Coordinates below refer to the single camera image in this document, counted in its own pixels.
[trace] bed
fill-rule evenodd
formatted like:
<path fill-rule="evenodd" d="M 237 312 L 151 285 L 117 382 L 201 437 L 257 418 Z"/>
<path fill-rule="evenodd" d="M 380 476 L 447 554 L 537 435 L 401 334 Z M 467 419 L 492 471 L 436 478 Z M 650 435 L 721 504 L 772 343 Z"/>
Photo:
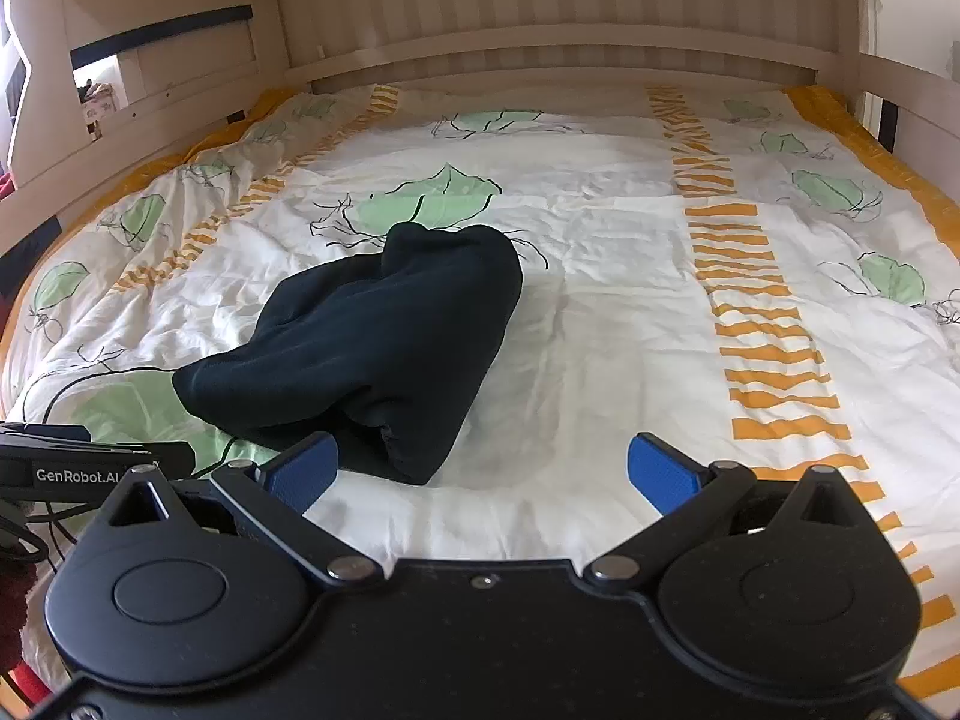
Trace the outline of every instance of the bed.
<path fill-rule="evenodd" d="M 343 472 L 307 516 L 387 567 L 582 566 L 657 517 L 626 474 L 639 430 L 760 478 L 832 464 L 923 601 L 902 684 L 960 707 L 958 212 L 856 117 L 880 95 L 947 153 L 960 90 L 861 53 L 858 0 L 101 5 L 8 0 L 30 73 L 0 251 L 64 232 L 11 305 L 6 419 L 266 461 L 186 413 L 172 370 L 398 221 L 488 224 L 523 292 L 448 460 L 421 488 Z M 142 84 L 95 141 L 68 73 L 91 46 Z M 55 688 L 47 581 L 23 655 Z"/>

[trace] black fabric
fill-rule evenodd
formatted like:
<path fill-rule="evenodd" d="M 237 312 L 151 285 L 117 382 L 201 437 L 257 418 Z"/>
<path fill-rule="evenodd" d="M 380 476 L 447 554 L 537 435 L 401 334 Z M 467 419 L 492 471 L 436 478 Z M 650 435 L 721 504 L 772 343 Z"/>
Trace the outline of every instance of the black fabric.
<path fill-rule="evenodd" d="M 277 285 L 250 341 L 174 374 L 186 410 L 284 450 L 330 432 L 344 469 L 425 484 L 443 464 L 520 298 L 517 254 L 476 225 L 396 224 Z"/>

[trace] wooden headboard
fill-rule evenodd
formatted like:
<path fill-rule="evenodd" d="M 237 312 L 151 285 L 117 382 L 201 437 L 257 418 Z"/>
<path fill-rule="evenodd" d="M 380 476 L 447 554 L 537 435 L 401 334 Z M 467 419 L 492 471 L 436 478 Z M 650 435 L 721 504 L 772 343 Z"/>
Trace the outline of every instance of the wooden headboard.
<path fill-rule="evenodd" d="M 6 0 L 13 47 L 0 50 L 0 70 L 19 55 L 28 73 L 8 153 L 17 191 L 0 202 L 0 254 L 271 86 L 442 84 L 478 73 L 757 87 L 817 81 L 851 106 L 869 89 L 960 135 L 956 84 L 861 55 L 861 7 L 862 0 Z M 111 52 L 136 93 L 92 142 L 72 70 Z"/>

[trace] green leaf print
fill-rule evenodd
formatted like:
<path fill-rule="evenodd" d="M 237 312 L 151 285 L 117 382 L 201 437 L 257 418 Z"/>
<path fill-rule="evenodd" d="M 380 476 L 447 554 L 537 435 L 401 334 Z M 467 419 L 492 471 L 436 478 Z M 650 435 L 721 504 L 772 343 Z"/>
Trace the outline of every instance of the green leaf print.
<path fill-rule="evenodd" d="M 72 298 L 80 287 L 80 282 L 90 275 L 90 271 L 78 262 L 65 262 L 53 266 L 40 279 L 40 285 L 34 293 L 34 313 L 47 311 L 66 298 Z"/>
<path fill-rule="evenodd" d="M 480 111 L 458 113 L 450 124 L 460 132 L 497 132 L 510 127 L 514 122 L 533 122 L 539 111 Z"/>
<path fill-rule="evenodd" d="M 160 194 L 147 194 L 138 197 L 130 208 L 123 211 L 120 228 L 132 250 L 141 251 L 147 245 L 165 207 L 166 202 Z"/>
<path fill-rule="evenodd" d="M 428 228 L 462 223 L 485 210 L 496 194 L 503 191 L 493 181 L 446 164 L 436 175 L 371 194 L 344 213 L 354 232 L 383 236 L 400 221 L 417 221 Z"/>
<path fill-rule="evenodd" d="M 749 100 L 724 100 L 723 105 L 736 122 L 756 122 L 771 116 L 769 108 L 750 103 Z"/>
<path fill-rule="evenodd" d="M 208 165 L 194 164 L 184 167 L 184 174 L 199 181 L 203 186 L 212 187 L 213 179 L 221 175 L 229 175 L 233 168 L 222 157 L 217 157 Z"/>
<path fill-rule="evenodd" d="M 912 265 L 901 265 L 896 260 L 877 252 L 864 254 L 860 269 L 867 280 L 885 298 L 905 306 L 919 306 L 926 297 L 926 288 L 920 271 Z"/>
<path fill-rule="evenodd" d="M 253 129 L 251 141 L 255 143 L 276 143 L 287 131 L 286 122 L 267 122 Z"/>
<path fill-rule="evenodd" d="M 313 103 L 304 103 L 299 108 L 296 108 L 294 118 L 303 119 L 304 117 L 309 117 L 311 119 L 323 119 L 323 117 L 330 112 L 330 108 L 333 108 L 333 103 L 336 103 L 333 97 L 323 97 L 314 100 Z"/>
<path fill-rule="evenodd" d="M 173 388 L 170 370 L 129 370 L 105 373 L 77 382 L 51 406 L 59 419 L 82 424 L 95 442 L 188 442 L 197 456 L 197 469 L 219 461 L 229 436 L 191 415 Z M 262 463 L 275 452 L 235 442 L 229 456 Z"/>
<path fill-rule="evenodd" d="M 808 170 L 797 170 L 793 175 L 793 183 L 816 205 L 829 213 L 843 214 L 855 220 L 862 213 L 871 212 L 868 213 L 869 218 L 866 218 L 866 221 L 880 214 L 883 194 L 877 193 L 875 197 L 867 197 L 861 186 L 849 178 L 836 178 Z"/>
<path fill-rule="evenodd" d="M 775 135 L 773 132 L 764 132 L 760 136 L 760 147 L 768 154 L 795 154 L 803 156 L 810 153 L 810 149 L 796 135 Z"/>

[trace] circular cap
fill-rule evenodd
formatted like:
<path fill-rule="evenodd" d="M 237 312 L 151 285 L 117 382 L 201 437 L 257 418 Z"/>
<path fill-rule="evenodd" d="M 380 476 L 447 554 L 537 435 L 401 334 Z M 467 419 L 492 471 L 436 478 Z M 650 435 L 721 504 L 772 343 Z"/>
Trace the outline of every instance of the circular cap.
<path fill-rule="evenodd" d="M 590 571 L 603 581 L 624 581 L 640 573 L 640 564 L 624 555 L 603 555 L 590 564 Z"/>
<path fill-rule="evenodd" d="M 159 586 L 166 589 L 162 595 L 154 591 Z M 113 603 L 134 620 L 169 625 L 210 611 L 226 591 L 216 568 L 193 560 L 156 560 L 121 576 L 113 586 Z"/>
<path fill-rule="evenodd" d="M 818 572 L 812 583 L 808 572 L 793 560 L 757 565 L 743 578 L 743 598 L 766 618 L 797 625 L 824 623 L 850 608 L 853 588 L 845 576 Z"/>
<path fill-rule="evenodd" d="M 309 595 L 281 552 L 182 523 L 134 538 L 139 527 L 110 531 L 116 541 L 66 562 L 47 591 L 47 625 L 78 669 L 136 688 L 198 685 L 294 635 Z"/>
<path fill-rule="evenodd" d="M 892 676 L 916 635 L 916 591 L 855 531 L 768 527 L 701 544 L 664 573 L 664 620 L 703 664 L 771 695 L 842 697 Z"/>
<path fill-rule="evenodd" d="M 373 576 L 376 563 L 363 555 L 346 555 L 330 560 L 326 573 L 340 581 L 361 581 Z"/>

